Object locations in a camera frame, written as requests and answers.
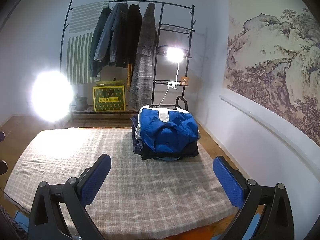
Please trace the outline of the white and blue work jacket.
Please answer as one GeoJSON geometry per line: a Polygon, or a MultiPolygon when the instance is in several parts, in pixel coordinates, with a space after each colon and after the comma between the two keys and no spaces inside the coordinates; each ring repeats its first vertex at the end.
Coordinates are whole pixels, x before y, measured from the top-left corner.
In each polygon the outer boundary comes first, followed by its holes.
{"type": "Polygon", "coordinates": [[[138,112],[136,139],[144,141],[154,152],[181,152],[200,138],[192,114],[184,109],[143,106],[138,112]]]}

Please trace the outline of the black metal clothes rack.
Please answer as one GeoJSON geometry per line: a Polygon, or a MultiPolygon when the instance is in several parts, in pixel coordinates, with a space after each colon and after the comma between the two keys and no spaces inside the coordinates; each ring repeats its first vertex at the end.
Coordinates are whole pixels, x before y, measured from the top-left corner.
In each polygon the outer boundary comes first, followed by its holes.
{"type": "MultiPolygon", "coordinates": [[[[191,43],[193,38],[193,33],[195,33],[194,24],[196,22],[194,18],[194,11],[195,7],[192,5],[191,7],[188,7],[186,5],[180,5],[175,3],[169,3],[169,2],[162,2],[162,1],[152,1],[152,0],[111,0],[109,1],[109,5],[112,3],[133,3],[133,4],[139,4],[139,3],[155,3],[160,5],[160,15],[159,15],[159,23],[157,27],[157,44],[156,47],[160,47],[161,45],[169,45],[169,46],[176,46],[183,48],[185,50],[185,75],[188,75],[188,69],[189,69],[189,61],[192,58],[190,55],[191,51],[191,43]],[[174,25],[174,24],[168,24],[163,22],[163,14],[164,9],[167,6],[171,7],[177,7],[177,8],[183,8],[189,10],[190,13],[190,20],[191,24],[190,27],[183,27],[180,25],[174,25]]],[[[69,15],[69,11],[71,9],[71,6],[73,5],[73,0],[70,0],[66,15],[65,15],[65,21],[63,25],[62,30],[62,37],[60,42],[60,71],[64,72],[62,70],[62,55],[63,55],[63,43],[65,39],[65,28],[67,27],[67,17],[69,15]]]]}

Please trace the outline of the plaid bed cover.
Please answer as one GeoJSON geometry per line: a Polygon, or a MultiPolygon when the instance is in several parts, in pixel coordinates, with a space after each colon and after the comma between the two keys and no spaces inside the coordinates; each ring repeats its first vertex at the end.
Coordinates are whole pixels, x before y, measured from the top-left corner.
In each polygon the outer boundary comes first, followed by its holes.
{"type": "Polygon", "coordinates": [[[101,154],[111,157],[111,170],[86,210],[107,239],[163,239],[237,211],[202,146],[194,158],[142,160],[133,153],[129,128],[40,132],[18,159],[4,191],[12,202],[30,210],[41,181],[62,184],[101,154]]]}

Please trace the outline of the folded navy puffer jacket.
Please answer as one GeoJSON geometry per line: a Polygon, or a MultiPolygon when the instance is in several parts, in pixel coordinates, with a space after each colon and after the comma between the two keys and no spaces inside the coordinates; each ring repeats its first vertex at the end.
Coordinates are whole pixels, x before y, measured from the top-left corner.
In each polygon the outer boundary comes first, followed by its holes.
{"type": "Polygon", "coordinates": [[[181,152],[154,152],[144,141],[135,138],[135,131],[138,127],[138,115],[134,115],[130,119],[132,122],[133,153],[140,155],[142,160],[160,159],[163,161],[178,161],[183,158],[198,156],[199,149],[196,141],[189,143],[181,152]]]}

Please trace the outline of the small potted plant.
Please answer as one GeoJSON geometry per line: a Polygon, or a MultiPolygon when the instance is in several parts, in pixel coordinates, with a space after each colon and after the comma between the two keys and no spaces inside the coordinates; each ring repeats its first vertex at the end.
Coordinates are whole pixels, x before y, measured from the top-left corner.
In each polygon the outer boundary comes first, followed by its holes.
{"type": "Polygon", "coordinates": [[[75,109],[77,111],[84,111],[88,108],[87,97],[79,96],[76,94],[75,96],[75,109]]]}

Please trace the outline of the striped grey trousers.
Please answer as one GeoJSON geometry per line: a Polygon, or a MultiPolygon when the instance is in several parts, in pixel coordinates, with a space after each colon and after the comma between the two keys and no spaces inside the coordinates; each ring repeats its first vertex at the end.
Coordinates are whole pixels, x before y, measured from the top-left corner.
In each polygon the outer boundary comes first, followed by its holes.
{"type": "Polygon", "coordinates": [[[7,240],[27,240],[28,233],[5,211],[1,206],[0,216],[1,239],[7,240]]]}

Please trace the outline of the yellow green storage box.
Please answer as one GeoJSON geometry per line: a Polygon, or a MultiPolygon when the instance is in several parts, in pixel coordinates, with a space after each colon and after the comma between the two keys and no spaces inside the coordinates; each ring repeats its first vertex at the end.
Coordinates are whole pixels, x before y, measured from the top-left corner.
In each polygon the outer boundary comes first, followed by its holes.
{"type": "Polygon", "coordinates": [[[126,108],[123,80],[97,82],[92,93],[95,112],[124,111],[126,108]]]}

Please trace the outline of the small teddy bear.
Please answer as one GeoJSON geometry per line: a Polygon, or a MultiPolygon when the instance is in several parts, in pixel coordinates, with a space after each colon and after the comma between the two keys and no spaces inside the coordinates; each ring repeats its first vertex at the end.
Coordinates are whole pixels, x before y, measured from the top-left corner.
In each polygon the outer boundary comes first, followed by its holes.
{"type": "Polygon", "coordinates": [[[181,86],[188,86],[188,82],[189,82],[189,77],[187,77],[187,76],[181,77],[181,80],[180,80],[181,86]]]}

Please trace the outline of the grey plaid hanging coat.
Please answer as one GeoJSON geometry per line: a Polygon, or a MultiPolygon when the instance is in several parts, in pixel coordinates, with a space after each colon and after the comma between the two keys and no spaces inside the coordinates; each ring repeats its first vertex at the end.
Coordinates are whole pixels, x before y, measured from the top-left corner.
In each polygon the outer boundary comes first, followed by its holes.
{"type": "Polygon", "coordinates": [[[149,3],[140,29],[129,106],[139,110],[151,103],[153,55],[157,41],[155,3],[149,3]]]}

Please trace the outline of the yellow hanging scarf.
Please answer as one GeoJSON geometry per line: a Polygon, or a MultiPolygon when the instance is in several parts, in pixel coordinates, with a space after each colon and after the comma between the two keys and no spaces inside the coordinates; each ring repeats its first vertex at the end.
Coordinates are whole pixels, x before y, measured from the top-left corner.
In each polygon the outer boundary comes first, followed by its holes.
{"type": "Polygon", "coordinates": [[[129,63],[127,65],[127,91],[128,92],[130,91],[130,87],[131,87],[132,75],[133,75],[132,64],[129,63]]]}

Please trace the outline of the white clip desk lamp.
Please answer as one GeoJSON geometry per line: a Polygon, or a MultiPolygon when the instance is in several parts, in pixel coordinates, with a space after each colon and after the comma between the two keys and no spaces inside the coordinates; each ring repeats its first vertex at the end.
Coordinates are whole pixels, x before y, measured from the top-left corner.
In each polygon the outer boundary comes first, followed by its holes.
{"type": "Polygon", "coordinates": [[[156,63],[157,60],[155,60],[155,67],[153,71],[153,85],[162,85],[167,87],[159,103],[154,103],[155,89],[154,88],[152,89],[152,99],[151,99],[152,106],[157,108],[163,105],[163,102],[166,99],[167,94],[170,90],[177,91],[178,87],[181,85],[181,82],[178,79],[178,75],[180,72],[180,65],[185,60],[185,50],[180,47],[161,45],[160,47],[157,48],[156,59],[158,56],[162,56],[165,59],[166,63],[175,69],[175,72],[174,72],[175,75],[174,77],[167,80],[158,79],[156,77],[157,76],[157,63],[156,63]]]}

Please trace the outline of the blue denim hanging jacket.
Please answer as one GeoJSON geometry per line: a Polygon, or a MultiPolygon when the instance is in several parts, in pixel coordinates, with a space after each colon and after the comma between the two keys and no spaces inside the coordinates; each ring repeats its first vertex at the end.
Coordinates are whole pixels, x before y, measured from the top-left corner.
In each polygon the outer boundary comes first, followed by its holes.
{"type": "Polygon", "coordinates": [[[120,40],[120,18],[125,15],[128,5],[118,3],[111,10],[101,33],[94,61],[116,65],[116,53],[120,40]]]}

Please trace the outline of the black hanging jacket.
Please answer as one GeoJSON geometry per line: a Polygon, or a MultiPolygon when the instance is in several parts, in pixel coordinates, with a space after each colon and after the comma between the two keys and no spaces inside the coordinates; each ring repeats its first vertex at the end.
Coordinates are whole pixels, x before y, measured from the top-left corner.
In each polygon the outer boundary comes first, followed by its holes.
{"type": "Polygon", "coordinates": [[[142,15],[138,4],[131,4],[120,18],[120,40],[116,53],[116,67],[127,68],[135,63],[142,26],[142,15]]]}

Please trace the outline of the landscape painting wall mural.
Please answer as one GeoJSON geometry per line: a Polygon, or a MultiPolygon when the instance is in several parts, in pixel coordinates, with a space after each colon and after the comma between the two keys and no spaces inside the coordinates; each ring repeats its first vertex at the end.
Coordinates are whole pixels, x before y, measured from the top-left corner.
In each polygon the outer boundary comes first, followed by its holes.
{"type": "Polygon", "coordinates": [[[319,24],[308,8],[260,14],[228,39],[223,86],[319,144],[319,24]]]}

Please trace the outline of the green striped wall hanging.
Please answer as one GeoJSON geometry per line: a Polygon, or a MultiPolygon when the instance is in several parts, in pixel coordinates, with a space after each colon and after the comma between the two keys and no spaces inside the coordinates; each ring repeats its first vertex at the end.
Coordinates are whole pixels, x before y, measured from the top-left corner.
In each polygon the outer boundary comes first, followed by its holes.
{"type": "Polygon", "coordinates": [[[62,70],[72,85],[100,81],[100,73],[91,77],[92,68],[101,68],[103,63],[94,61],[96,45],[91,45],[100,14],[109,6],[109,1],[71,6],[65,28],[62,70]]]}

